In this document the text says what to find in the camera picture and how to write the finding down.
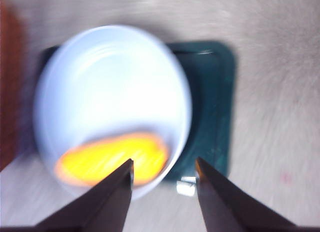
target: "white bowl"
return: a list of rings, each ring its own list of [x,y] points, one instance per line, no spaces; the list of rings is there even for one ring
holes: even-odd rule
[[[53,173],[68,149],[132,131],[160,135],[170,149],[153,189],[172,168],[189,135],[192,100],[185,74],[157,38],[128,26],[90,29],[62,45],[39,80],[34,105],[36,142]],[[68,186],[76,196],[85,192]]]

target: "orange substance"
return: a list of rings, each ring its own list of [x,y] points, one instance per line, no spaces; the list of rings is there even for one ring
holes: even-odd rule
[[[68,150],[55,165],[56,175],[72,185],[95,185],[129,158],[134,185],[154,179],[168,160],[168,149],[157,135],[131,133]]]

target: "dark green tray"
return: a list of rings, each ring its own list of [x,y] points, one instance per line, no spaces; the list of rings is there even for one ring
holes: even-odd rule
[[[180,61],[192,95],[192,124],[186,146],[166,180],[195,176],[202,157],[226,175],[232,118],[235,58],[219,42],[168,45]]]

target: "yellow liquid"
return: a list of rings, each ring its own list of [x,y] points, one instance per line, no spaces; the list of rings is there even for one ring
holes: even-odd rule
[[[168,148],[153,133],[130,133],[68,150],[55,165],[55,173],[72,185],[95,185],[129,158],[134,185],[153,180],[168,160]]]

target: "white surface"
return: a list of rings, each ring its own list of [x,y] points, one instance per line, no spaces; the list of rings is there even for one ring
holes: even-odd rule
[[[49,169],[68,149],[97,138],[147,131],[169,148],[163,171],[134,188],[136,199],[172,168],[191,124],[185,74],[157,38],[128,26],[85,31],[61,46],[46,65],[35,95],[36,141]],[[68,186],[75,195],[86,190]]]
[[[300,225],[320,226],[320,0],[10,0],[25,28],[20,151],[1,172],[3,225],[34,224],[71,201],[32,137],[43,49],[85,29],[130,24],[165,42],[219,40],[236,56],[229,179]],[[160,183],[124,231],[205,231],[197,197]]]

